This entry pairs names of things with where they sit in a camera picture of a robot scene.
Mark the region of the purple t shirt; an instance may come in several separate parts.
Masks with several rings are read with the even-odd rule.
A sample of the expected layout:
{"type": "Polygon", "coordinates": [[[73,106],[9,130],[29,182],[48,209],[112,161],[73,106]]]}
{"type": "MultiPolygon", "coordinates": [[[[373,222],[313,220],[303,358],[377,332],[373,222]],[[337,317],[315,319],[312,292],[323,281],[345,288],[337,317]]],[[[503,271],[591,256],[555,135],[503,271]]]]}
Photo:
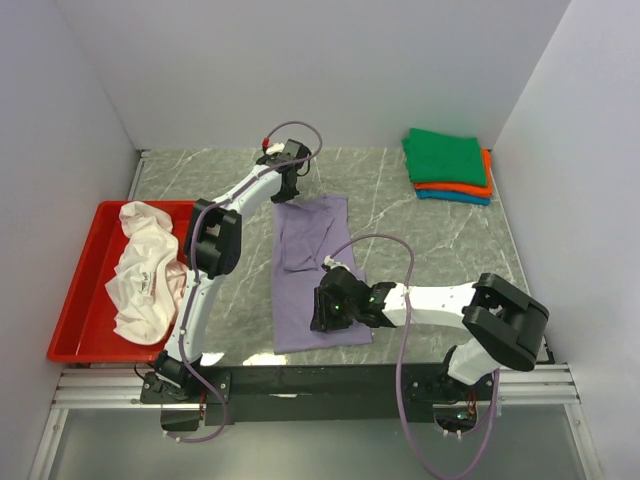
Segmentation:
{"type": "Polygon", "coordinates": [[[373,341],[371,329],[360,323],[329,333],[311,330],[314,289],[325,274],[322,263],[350,239],[346,196],[274,206],[271,305],[276,354],[373,341]]]}

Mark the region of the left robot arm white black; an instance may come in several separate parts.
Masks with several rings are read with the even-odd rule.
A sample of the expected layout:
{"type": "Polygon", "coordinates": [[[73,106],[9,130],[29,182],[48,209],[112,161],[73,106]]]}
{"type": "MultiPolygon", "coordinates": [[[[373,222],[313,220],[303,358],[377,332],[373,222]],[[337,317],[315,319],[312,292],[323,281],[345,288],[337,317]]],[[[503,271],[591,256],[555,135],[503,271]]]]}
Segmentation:
{"type": "Polygon", "coordinates": [[[298,171],[313,157],[296,140],[282,146],[263,141],[263,155],[238,185],[212,201],[198,200],[185,238],[187,278],[184,299],[154,370],[176,401],[193,399],[200,388],[198,370],[203,335],[215,297],[239,262],[242,226],[265,202],[282,203],[299,194],[298,171]]]}

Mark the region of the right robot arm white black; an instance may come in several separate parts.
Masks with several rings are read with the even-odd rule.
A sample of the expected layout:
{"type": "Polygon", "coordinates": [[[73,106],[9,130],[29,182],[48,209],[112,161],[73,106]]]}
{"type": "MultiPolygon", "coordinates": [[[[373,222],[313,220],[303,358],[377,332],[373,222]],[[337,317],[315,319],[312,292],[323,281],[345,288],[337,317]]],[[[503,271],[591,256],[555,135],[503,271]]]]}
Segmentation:
{"type": "Polygon", "coordinates": [[[466,330],[472,338],[445,356],[438,377],[442,393],[460,399],[499,367],[533,370],[548,318],[546,307],[496,274],[457,286],[369,286],[340,265],[328,267],[314,289],[310,329],[327,333],[354,323],[395,328],[411,320],[466,330]]]}

